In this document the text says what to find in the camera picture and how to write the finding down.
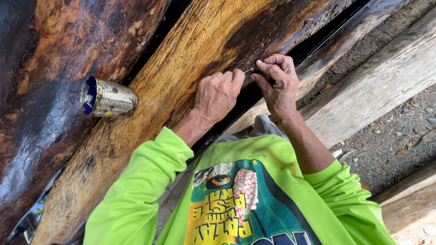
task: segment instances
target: sleeve cuff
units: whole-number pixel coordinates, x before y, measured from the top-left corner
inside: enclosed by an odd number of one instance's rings
[[[316,185],[325,182],[335,176],[342,170],[342,165],[338,160],[335,160],[328,167],[324,168],[320,172],[313,174],[303,174],[304,179],[311,185]]]
[[[157,135],[154,142],[160,145],[171,145],[179,149],[179,151],[186,153],[187,159],[194,157],[194,152],[189,146],[175,134],[171,129],[163,127],[160,133]]]

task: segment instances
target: ribbed tin can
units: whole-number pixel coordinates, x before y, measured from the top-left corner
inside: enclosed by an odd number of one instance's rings
[[[127,86],[90,76],[82,86],[80,103],[86,116],[130,117],[138,98]]]

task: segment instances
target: wood grain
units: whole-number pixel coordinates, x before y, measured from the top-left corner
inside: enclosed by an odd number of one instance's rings
[[[327,148],[436,82],[436,10],[299,112]]]
[[[128,119],[100,120],[55,181],[33,244],[66,243],[87,220],[131,153],[193,107],[198,81],[285,54],[352,0],[193,0],[130,85]]]
[[[436,183],[436,162],[432,162],[429,166],[376,196],[374,201],[383,207],[434,183]]]
[[[2,3],[0,243],[95,124],[80,109],[83,78],[121,81],[169,1]]]
[[[381,214],[390,234],[436,214],[436,184],[382,207]]]
[[[324,47],[315,52],[296,68],[300,80],[296,99],[306,95],[327,72],[327,70],[342,57],[354,44],[362,39],[369,31],[386,20],[391,14],[408,4],[411,0],[372,0],[363,9],[356,13]],[[239,132],[254,123],[259,114],[269,115],[266,102],[262,98],[253,108],[242,115],[225,132],[231,135]]]

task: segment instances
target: graphic print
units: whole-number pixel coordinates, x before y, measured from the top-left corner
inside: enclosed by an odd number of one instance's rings
[[[295,203],[258,160],[194,173],[185,244],[317,245]]]

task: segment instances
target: gravel ground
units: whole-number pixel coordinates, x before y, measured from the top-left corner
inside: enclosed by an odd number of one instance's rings
[[[297,101],[297,107],[309,103],[325,85],[334,85],[363,64],[375,52],[418,21],[435,4],[436,0],[414,0],[393,14],[338,60],[315,87]],[[429,129],[436,129],[436,124],[427,121],[428,117],[436,118],[435,91],[436,85],[427,88],[344,140],[343,145],[339,143],[330,149],[331,152],[343,150],[338,159],[346,152],[355,150],[342,162],[351,166],[351,171],[361,177],[362,183],[370,185],[373,196],[436,159],[433,156],[433,152],[436,153],[436,143],[432,140],[420,143],[422,134],[430,132]],[[396,155],[400,150],[407,149],[408,142],[412,143],[412,147]]]
[[[342,150],[338,159],[350,165],[361,183],[370,184],[375,196],[436,160],[435,112],[433,85],[330,151]],[[341,159],[350,151],[354,152]]]

